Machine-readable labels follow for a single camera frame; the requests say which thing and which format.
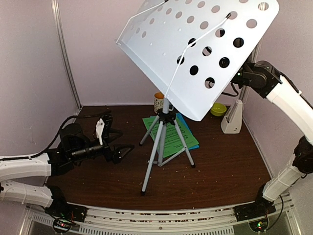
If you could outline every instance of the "brown wood surface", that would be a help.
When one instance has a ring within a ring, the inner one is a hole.
[[[108,107],[84,107],[80,115],[96,114]],[[181,154],[164,167],[152,168],[145,196],[140,195],[153,141],[138,143],[146,132],[142,118],[154,115],[153,106],[110,107],[112,127],[124,132],[114,143],[135,144],[122,163],[104,158],[83,162],[64,176],[50,177],[67,200],[89,206],[117,209],[175,210],[209,208],[253,201],[258,188],[270,177],[258,149],[243,124],[238,135],[221,131],[221,117],[208,114],[203,121],[185,118],[200,148],[191,150],[196,168]],[[97,118],[78,120],[92,138]]]

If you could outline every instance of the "tripod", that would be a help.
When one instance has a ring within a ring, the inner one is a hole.
[[[176,121],[176,113],[173,110],[170,110],[170,106],[171,106],[170,101],[167,98],[164,98],[163,109],[160,109],[158,111],[155,120],[153,121],[149,130],[146,132],[146,134],[144,135],[144,137],[142,138],[142,140],[139,144],[140,146],[143,145],[146,138],[149,136],[149,134],[153,130],[154,126],[159,121],[160,124],[159,124],[158,130],[157,130],[157,133],[156,133],[156,139],[155,139],[155,143],[154,143],[153,148],[152,148],[150,160],[148,161],[148,168],[147,168],[146,176],[145,176],[145,179],[144,179],[144,182],[142,185],[141,195],[145,195],[145,193],[146,193],[146,188],[147,188],[147,184],[149,181],[149,176],[150,176],[150,173],[152,170],[152,164],[157,164],[158,166],[163,166],[163,165],[167,164],[169,161],[171,161],[172,159],[174,159],[175,157],[177,157],[182,152],[186,151],[186,154],[187,154],[187,157],[190,161],[191,167],[192,168],[196,167],[196,165],[195,165],[195,163],[194,163],[194,161],[190,155],[190,152],[189,152],[189,149],[188,149],[187,144],[185,142],[185,139],[182,136],[179,125]],[[163,161],[163,153],[164,153],[165,138],[166,138],[166,128],[167,128],[168,123],[175,126],[175,129],[176,129],[177,134],[180,138],[180,141],[182,143],[183,148],[179,152],[174,154],[172,157],[170,157],[169,159]],[[155,155],[157,153],[157,146],[159,143],[160,143],[160,145],[159,145],[158,159],[157,159],[157,161],[154,161]]]

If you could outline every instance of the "yellow-green bowl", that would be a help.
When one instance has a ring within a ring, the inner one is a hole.
[[[211,108],[211,114],[217,117],[223,116],[227,111],[227,108],[225,105],[221,103],[214,103]]]

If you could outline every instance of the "patterned cup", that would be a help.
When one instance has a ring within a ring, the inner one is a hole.
[[[164,95],[161,92],[155,93],[155,113],[157,114],[157,111],[159,109],[163,108],[163,101],[164,101]]]

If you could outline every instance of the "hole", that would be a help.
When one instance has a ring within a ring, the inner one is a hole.
[[[177,58],[177,64],[179,64],[180,59],[181,59],[181,56]],[[180,63],[180,64],[182,65],[184,62],[185,62],[185,57],[183,57],[183,58],[182,58],[182,60],[181,60],[181,63]]]
[[[191,75],[196,75],[199,72],[198,66],[194,65],[193,67],[190,68],[190,74]]]
[[[172,9],[168,8],[167,11],[166,11],[166,14],[169,15],[171,12],[172,12]]]
[[[206,28],[208,28],[208,26],[209,26],[209,22],[208,21],[203,21],[200,24],[200,29],[206,29]]]
[[[242,38],[236,38],[234,40],[234,47],[241,48],[244,45],[244,40]]]
[[[182,12],[181,11],[179,11],[177,14],[176,14],[176,19],[178,19],[178,18],[180,18],[182,16]]]
[[[251,19],[247,21],[246,25],[248,28],[255,28],[258,25],[258,23],[256,20]]]
[[[218,6],[218,5],[216,5],[216,6],[214,6],[213,8],[212,8],[212,12],[213,13],[217,13],[217,12],[219,12],[220,11],[220,6]]]
[[[212,48],[211,47],[206,47],[202,51],[202,55],[204,56],[209,56],[212,53]]]
[[[229,63],[230,63],[229,59],[227,57],[224,57],[220,60],[220,67],[225,69],[229,66]]]
[[[222,28],[216,30],[216,32],[215,32],[215,36],[217,36],[218,38],[221,38],[224,35],[225,35],[225,30]]]
[[[236,12],[236,11],[232,11],[231,12],[231,17],[229,17],[231,20],[234,20],[234,19],[236,19],[237,18],[237,16],[238,16],[238,13]]]
[[[205,6],[205,1],[201,1],[198,3],[198,8],[203,8]]]
[[[196,40],[195,38],[190,39],[189,42],[188,42],[188,45],[192,44],[195,40]]]
[[[195,17],[194,16],[189,16],[188,19],[187,19],[187,23],[192,23],[193,21],[195,20]]]
[[[206,81],[205,81],[205,87],[206,87],[206,88],[211,89],[211,88],[214,87],[214,85],[215,85],[215,80],[214,80],[214,78],[209,77],[208,79],[206,79]]]
[[[269,8],[269,4],[267,2],[262,2],[259,4],[260,11],[266,11]]]

